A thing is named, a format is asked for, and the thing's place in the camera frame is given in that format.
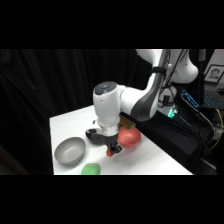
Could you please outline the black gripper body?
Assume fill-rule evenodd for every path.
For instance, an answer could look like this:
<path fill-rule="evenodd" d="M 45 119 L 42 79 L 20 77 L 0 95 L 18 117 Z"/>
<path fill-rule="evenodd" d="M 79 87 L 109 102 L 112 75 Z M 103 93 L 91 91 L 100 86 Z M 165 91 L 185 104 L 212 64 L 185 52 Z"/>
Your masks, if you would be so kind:
<path fill-rule="evenodd" d="M 104 142 L 108 148 L 118 148 L 119 147 L 117 134 L 115 134 L 113 136 L 105 136 Z"/>

